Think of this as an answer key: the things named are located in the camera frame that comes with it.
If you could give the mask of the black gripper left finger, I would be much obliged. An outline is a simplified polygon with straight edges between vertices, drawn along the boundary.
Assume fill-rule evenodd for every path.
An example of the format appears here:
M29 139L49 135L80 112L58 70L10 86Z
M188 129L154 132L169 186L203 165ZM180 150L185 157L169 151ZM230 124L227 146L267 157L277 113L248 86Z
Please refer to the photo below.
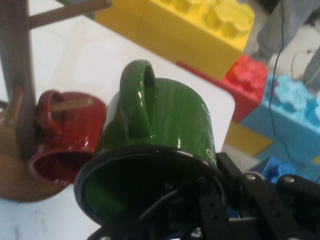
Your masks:
M227 214L228 199L217 178L197 179L198 215L204 240L233 240L234 232Z

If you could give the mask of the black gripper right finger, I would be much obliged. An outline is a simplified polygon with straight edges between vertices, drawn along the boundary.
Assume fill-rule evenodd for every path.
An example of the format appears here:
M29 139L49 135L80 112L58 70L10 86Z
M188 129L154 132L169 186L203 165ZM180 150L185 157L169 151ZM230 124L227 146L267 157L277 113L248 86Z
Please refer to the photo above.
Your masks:
M320 185L295 174L269 183L257 172L241 172L225 153L217 153L217 168L226 182L229 203L238 220L216 219L218 240L318 240Z

